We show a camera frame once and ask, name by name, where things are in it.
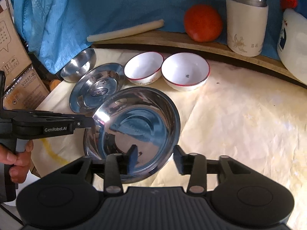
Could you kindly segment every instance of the red rim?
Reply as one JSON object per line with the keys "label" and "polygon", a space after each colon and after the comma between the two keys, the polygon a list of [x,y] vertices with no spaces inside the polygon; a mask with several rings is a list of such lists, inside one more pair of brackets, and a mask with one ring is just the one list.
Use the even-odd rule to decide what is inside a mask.
{"label": "red rim", "polygon": [[209,65],[209,63],[208,63],[208,61],[206,60],[206,59],[204,59],[205,61],[206,61],[206,63],[208,64],[208,67],[209,67],[209,71],[208,71],[208,74],[207,74],[207,76],[203,79],[203,80],[201,80],[201,81],[199,81],[199,82],[197,82],[197,83],[194,83],[194,84],[191,84],[191,85],[181,85],[181,84],[177,84],[177,83],[174,83],[174,82],[171,82],[170,80],[168,80],[167,78],[165,78],[165,76],[163,75],[163,72],[161,71],[161,74],[162,74],[162,77],[165,79],[165,80],[167,80],[169,83],[171,83],[171,84],[173,84],[173,85],[177,85],[177,86],[194,86],[194,85],[198,85],[198,84],[200,84],[201,82],[204,82],[208,77],[209,77],[209,75],[210,75],[210,72],[211,72],[211,69],[210,69],[210,65]]}
{"label": "red rim", "polygon": [[[158,53],[158,52],[150,51],[150,52],[145,52],[145,53]],[[132,57],[130,60],[128,60],[127,64],[128,64],[129,61],[131,61],[133,58],[135,58],[135,57],[137,57],[137,56],[139,56],[139,55],[141,55],[141,54],[144,54],[144,53],[139,53],[138,55]],[[127,79],[128,79],[128,80],[141,80],[141,79],[146,79],[146,78],[150,77],[151,75],[155,74],[156,72],[158,72],[158,71],[161,69],[162,64],[163,64],[163,62],[164,62],[164,57],[163,57],[163,55],[160,54],[160,53],[158,53],[158,54],[162,56],[162,63],[161,63],[161,65],[160,65],[160,67],[159,67],[156,71],[154,71],[152,74],[149,74],[148,76],[143,77],[143,78],[138,78],[138,79],[129,78],[129,77],[125,74],[125,68],[126,68],[126,66],[127,66],[127,64],[126,64],[126,65],[125,65],[125,68],[124,68],[124,74],[125,74],[125,76],[127,77]]]}

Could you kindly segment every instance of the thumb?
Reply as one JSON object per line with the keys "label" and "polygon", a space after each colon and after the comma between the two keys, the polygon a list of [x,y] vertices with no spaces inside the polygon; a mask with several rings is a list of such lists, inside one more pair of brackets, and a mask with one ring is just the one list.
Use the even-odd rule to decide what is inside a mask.
{"label": "thumb", "polygon": [[17,156],[15,156],[12,152],[0,144],[0,163],[14,164],[16,160]]}

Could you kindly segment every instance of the red-orange ball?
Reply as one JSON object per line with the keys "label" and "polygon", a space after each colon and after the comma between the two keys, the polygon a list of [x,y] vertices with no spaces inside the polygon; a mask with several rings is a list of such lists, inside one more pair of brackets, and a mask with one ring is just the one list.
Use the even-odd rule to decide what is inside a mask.
{"label": "red-orange ball", "polygon": [[187,10],[184,25],[185,32],[197,42],[214,41],[223,30],[223,21],[217,10],[204,4]]}

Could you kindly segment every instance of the speech bubble print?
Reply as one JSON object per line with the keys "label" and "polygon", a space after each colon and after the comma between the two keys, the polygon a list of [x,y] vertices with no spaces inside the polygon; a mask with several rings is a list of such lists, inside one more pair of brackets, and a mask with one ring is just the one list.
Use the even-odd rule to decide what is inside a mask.
{"label": "speech bubble print", "polygon": [[11,36],[7,30],[5,21],[0,21],[0,51],[3,49],[9,52],[9,43],[11,42]]}

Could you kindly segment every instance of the screw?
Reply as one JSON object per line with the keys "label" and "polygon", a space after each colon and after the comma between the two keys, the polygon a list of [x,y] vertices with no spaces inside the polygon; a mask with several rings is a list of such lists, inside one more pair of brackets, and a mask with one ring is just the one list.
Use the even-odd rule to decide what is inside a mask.
{"label": "screw", "polygon": [[121,191],[121,188],[119,186],[108,186],[106,188],[106,191],[109,193],[109,194],[118,194],[120,191]]}
{"label": "screw", "polygon": [[189,191],[193,194],[201,194],[205,191],[205,189],[202,186],[194,185],[189,188]]}

